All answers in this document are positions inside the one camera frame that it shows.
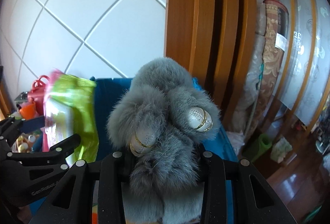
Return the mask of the green rolled mat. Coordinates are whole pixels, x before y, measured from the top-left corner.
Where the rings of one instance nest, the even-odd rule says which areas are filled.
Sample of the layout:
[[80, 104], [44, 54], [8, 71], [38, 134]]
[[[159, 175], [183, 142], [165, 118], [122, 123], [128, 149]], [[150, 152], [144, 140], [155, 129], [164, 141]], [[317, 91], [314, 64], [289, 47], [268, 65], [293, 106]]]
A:
[[250, 144], [244, 153], [244, 156], [251, 162], [256, 161], [261, 155], [272, 147], [272, 142], [269, 137], [263, 133], [260, 134], [253, 143]]

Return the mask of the grey furry rabbit plush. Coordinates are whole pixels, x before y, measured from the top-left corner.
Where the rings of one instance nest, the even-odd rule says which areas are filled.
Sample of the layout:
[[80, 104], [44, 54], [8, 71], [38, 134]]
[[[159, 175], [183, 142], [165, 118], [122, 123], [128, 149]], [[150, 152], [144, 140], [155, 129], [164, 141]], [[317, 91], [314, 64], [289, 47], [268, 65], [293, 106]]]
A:
[[131, 223], [189, 223], [201, 215], [197, 146], [215, 139], [220, 111], [171, 58], [143, 65], [107, 122], [113, 147], [135, 157], [123, 187]]

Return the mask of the wooden door frame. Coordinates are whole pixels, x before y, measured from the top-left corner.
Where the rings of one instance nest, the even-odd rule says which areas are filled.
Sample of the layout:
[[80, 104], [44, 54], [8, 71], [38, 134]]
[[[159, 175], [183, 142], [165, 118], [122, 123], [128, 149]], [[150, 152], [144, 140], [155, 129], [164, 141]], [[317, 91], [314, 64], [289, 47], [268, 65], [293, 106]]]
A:
[[167, 0], [165, 55], [210, 92], [228, 125], [255, 42], [257, 0]]

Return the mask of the green pink wipes pack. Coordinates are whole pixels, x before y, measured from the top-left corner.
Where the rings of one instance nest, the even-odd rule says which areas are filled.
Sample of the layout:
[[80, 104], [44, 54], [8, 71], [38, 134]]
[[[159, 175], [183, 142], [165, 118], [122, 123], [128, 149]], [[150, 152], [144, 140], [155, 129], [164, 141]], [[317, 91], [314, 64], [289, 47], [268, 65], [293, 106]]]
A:
[[66, 157], [69, 166], [83, 159], [97, 158], [99, 138], [94, 117], [96, 82], [54, 70], [44, 96], [45, 129], [42, 150], [47, 152], [64, 139], [78, 134], [80, 144]]

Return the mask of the rolled patterned carpet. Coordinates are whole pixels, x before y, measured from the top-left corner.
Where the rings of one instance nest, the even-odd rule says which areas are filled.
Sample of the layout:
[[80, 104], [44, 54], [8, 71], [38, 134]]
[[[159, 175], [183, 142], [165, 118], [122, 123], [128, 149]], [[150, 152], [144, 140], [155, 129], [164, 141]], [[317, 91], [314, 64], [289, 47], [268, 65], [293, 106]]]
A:
[[253, 133], [275, 89], [288, 37], [289, 12], [276, 0], [257, 6], [255, 42], [248, 73], [228, 130]]

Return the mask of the orange plush piece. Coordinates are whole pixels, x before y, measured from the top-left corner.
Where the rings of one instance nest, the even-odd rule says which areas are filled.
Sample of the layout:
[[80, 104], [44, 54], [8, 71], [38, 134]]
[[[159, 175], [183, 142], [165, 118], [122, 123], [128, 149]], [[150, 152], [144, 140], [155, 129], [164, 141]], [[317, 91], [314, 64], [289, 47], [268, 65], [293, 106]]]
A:
[[19, 113], [22, 118], [26, 120], [31, 120], [36, 115], [36, 106], [34, 101], [28, 101], [20, 104]]

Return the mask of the red toy suitcase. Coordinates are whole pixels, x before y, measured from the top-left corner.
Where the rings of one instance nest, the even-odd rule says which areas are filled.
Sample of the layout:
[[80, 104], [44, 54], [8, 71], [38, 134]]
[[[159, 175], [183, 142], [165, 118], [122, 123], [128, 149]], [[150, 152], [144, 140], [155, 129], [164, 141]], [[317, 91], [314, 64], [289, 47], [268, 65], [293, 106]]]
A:
[[39, 115], [44, 114], [44, 96], [49, 81], [50, 78], [48, 76], [40, 76], [33, 81], [31, 90], [27, 94], [27, 100], [35, 104], [36, 112]]

